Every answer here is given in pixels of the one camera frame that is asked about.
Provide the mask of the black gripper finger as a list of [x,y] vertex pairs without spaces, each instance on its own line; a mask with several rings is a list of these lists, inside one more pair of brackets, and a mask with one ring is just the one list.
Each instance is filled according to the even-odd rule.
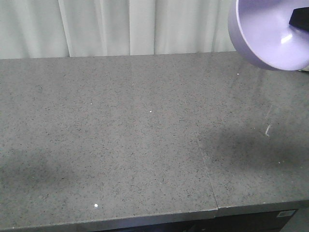
[[289,24],[298,29],[309,28],[309,8],[302,7],[293,10]]

